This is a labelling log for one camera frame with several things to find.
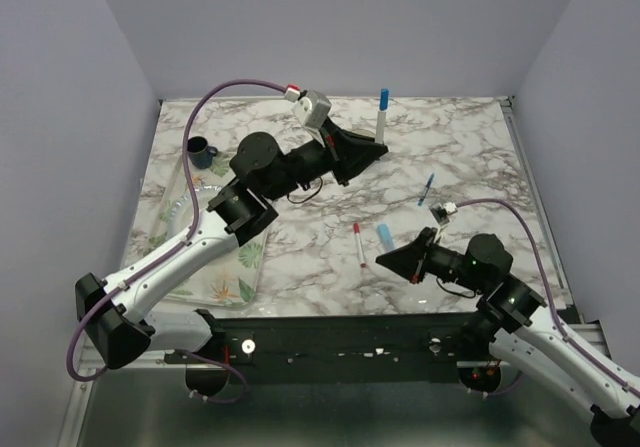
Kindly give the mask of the light blue highlighter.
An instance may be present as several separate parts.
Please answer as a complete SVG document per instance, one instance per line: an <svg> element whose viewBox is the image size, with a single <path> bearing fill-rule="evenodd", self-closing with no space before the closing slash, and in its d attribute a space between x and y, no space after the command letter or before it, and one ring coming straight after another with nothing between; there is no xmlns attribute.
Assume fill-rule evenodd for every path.
<svg viewBox="0 0 640 447"><path fill-rule="evenodd" d="M376 227L376 232L383 246L383 249L386 252L389 252L395 249L395 244L394 244L390 229L386 223L379 224Z"/></svg>

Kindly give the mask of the white blue-tipped pen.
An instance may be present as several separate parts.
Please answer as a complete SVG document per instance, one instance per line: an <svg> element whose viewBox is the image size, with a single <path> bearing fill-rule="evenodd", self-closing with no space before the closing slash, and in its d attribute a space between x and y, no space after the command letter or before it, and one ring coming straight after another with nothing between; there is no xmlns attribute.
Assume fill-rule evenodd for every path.
<svg viewBox="0 0 640 447"><path fill-rule="evenodd" d="M377 112L377 119L376 119L375 142L378 144L384 143L386 120L387 120L387 108L382 108Z"/></svg>

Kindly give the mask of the white red-tipped marker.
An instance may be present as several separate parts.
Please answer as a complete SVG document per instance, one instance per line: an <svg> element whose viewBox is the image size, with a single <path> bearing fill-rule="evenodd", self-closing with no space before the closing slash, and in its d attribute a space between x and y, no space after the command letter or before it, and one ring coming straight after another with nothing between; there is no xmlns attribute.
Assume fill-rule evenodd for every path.
<svg viewBox="0 0 640 447"><path fill-rule="evenodd" d="M355 237L355 242L356 242L356 249L357 249L357 256L358 256L359 265L360 265L361 268L365 268L366 267L366 259L365 259L365 255L364 255L364 250L363 250L363 245L362 245L362 241L361 241L360 232L355 232L354 233L354 237Z"/></svg>

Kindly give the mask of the small blue pen cap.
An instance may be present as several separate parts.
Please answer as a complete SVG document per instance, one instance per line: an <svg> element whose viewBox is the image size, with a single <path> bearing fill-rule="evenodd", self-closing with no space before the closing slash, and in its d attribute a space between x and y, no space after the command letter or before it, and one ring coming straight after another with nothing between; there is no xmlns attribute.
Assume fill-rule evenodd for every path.
<svg viewBox="0 0 640 447"><path fill-rule="evenodd" d="M390 97L390 91L387 88L382 88L380 90L380 97L379 97L379 110L381 112L384 112L388 109L389 97Z"/></svg>

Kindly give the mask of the blue patterned pen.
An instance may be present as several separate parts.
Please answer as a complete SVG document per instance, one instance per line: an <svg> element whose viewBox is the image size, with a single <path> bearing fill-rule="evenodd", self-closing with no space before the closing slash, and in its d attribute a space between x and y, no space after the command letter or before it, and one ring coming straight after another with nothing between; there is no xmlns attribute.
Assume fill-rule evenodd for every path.
<svg viewBox="0 0 640 447"><path fill-rule="evenodd" d="M426 183L424 185L424 188L421 191L419 199L417 201L417 205L418 206L422 206L424 204L424 202L426 200L426 197L427 197L427 195L428 195L428 193L429 193L429 191L431 189L431 186L432 186L432 183L434 181L434 178L435 178L435 173L431 173L429 175L429 177L428 177L428 179L427 179L427 181L426 181Z"/></svg>

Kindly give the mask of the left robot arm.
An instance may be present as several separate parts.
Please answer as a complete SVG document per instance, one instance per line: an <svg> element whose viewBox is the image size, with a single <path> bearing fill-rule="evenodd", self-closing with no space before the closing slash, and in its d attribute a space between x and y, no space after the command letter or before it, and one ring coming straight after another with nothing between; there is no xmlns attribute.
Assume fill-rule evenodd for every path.
<svg viewBox="0 0 640 447"><path fill-rule="evenodd" d="M266 132L245 137L230 161L234 178L193 217L190 226L128 268L75 286L80 327L109 369L152 350L188 351L214 360L222 332L204 309L160 312L155 306L194 273L244 246L278 216L271 203L330 173L346 186L388 151L371 137L325 120L319 137L283 153Z"/></svg>

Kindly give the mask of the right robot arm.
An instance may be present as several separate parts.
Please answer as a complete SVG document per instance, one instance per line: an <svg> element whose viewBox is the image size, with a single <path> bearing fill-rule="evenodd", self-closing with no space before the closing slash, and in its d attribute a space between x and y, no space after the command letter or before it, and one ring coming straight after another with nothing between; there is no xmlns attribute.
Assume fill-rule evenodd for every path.
<svg viewBox="0 0 640 447"><path fill-rule="evenodd" d="M462 351L503 360L586 416L601 446L639 443L639 378L563 321L535 290L511 274L512 256L493 234L477 234L464 253L443 247L425 228L411 243L377 257L413 284L426 275L479 294Z"/></svg>

